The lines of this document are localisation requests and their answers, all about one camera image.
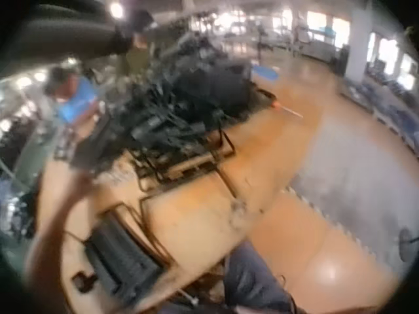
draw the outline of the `jeans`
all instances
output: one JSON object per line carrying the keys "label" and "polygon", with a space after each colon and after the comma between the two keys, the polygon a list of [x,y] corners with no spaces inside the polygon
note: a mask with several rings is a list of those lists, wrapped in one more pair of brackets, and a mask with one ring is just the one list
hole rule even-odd
{"label": "jeans", "polygon": [[[294,313],[292,298],[279,286],[253,245],[245,241],[234,249],[226,264],[223,279],[225,302],[230,308],[237,305],[258,310]],[[158,314],[187,314],[189,307],[165,304]]]}

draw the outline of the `pile of metal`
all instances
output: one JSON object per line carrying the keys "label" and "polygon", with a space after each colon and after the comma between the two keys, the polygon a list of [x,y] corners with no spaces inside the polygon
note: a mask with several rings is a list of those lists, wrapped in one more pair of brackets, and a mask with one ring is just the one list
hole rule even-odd
{"label": "pile of metal", "polygon": [[[71,163],[100,173],[127,150],[140,178],[154,176],[161,183],[172,181],[169,168],[194,157],[210,154],[216,164],[234,154],[223,128],[255,110],[250,75],[248,61],[231,60],[208,38],[188,33],[158,55],[145,84],[132,86],[126,99],[101,118]],[[217,131],[218,139],[209,140]],[[226,143],[229,152],[218,155]]]}

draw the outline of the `white stick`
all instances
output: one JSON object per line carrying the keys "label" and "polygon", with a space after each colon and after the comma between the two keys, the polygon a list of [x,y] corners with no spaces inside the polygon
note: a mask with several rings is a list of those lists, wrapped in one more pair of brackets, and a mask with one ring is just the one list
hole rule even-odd
{"label": "white stick", "polygon": [[289,112],[289,113],[292,113],[293,115],[295,115],[295,116],[299,117],[300,119],[304,118],[301,114],[296,113],[294,110],[291,110],[290,108],[287,108],[287,107],[284,107],[284,106],[281,106],[281,108],[282,108],[283,110],[285,110],[285,111],[287,111],[287,112]]}

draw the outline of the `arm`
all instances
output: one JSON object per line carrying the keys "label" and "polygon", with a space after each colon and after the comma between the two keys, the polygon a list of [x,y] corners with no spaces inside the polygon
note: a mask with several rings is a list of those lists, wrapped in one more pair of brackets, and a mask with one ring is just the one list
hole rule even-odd
{"label": "arm", "polygon": [[48,224],[39,230],[26,260],[26,285],[39,305],[48,313],[65,313],[61,286],[61,253],[64,226],[74,205],[89,190],[86,175],[72,174],[66,195]]}

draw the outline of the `blue shirt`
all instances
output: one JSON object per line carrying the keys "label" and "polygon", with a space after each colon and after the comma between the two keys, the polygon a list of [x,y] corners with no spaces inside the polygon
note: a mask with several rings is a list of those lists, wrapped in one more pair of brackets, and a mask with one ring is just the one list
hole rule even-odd
{"label": "blue shirt", "polygon": [[89,109],[91,102],[95,99],[96,91],[91,83],[87,78],[80,77],[76,93],[61,105],[58,109],[58,116],[68,124],[72,124]]}

